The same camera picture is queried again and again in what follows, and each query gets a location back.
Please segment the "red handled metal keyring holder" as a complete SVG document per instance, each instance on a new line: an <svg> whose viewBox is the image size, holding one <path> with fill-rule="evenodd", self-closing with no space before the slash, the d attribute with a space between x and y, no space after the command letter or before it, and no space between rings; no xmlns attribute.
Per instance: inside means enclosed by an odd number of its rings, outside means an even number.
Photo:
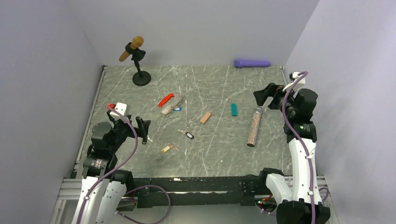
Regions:
<svg viewBox="0 0 396 224"><path fill-rule="evenodd" d="M160 114L162 116L168 116L175 108L179 107L183 99L184 98L181 94L168 94L158 104L158 108L160 108Z"/></svg>

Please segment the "yellow tagged key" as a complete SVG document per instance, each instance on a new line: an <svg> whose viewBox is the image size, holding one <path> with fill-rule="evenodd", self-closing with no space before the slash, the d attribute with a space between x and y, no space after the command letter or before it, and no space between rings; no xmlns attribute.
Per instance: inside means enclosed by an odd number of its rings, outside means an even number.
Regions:
<svg viewBox="0 0 396 224"><path fill-rule="evenodd" d="M179 149L177 148L176 144L175 144L175 143L171 143L171 144L165 146L165 147L161 150L161 152L162 152L162 153L167 153L167 152L170 151L171 149L175 149L175 150L179 151Z"/></svg>

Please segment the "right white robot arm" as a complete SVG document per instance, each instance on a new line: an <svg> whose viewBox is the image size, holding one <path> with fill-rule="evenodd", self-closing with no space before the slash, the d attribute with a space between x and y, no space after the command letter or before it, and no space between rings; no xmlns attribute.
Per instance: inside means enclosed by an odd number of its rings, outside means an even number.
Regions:
<svg viewBox="0 0 396 224"><path fill-rule="evenodd" d="M318 139L311 120L318 95L305 88L290 94L283 89L282 85L270 83L253 95L258 106L263 106L271 97L268 108L285 113L283 129L292 157L293 185L287 184L282 171L264 168L257 186L262 193L272 194L277 223L325 224L331 217L331 210L323 204L318 187L315 164Z"/></svg>

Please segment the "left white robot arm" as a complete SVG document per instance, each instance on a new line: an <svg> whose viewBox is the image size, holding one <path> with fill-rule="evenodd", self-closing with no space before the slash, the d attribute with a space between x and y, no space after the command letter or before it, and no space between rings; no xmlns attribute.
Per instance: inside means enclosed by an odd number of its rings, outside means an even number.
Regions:
<svg viewBox="0 0 396 224"><path fill-rule="evenodd" d="M136 117L137 127L132 126L131 116L107 111L109 121L92 128L91 145L83 162L82 187L78 205L72 220L74 224L107 224L123 196L134 190L131 171L122 170L117 164L116 152L127 138L148 141L150 120Z"/></svg>

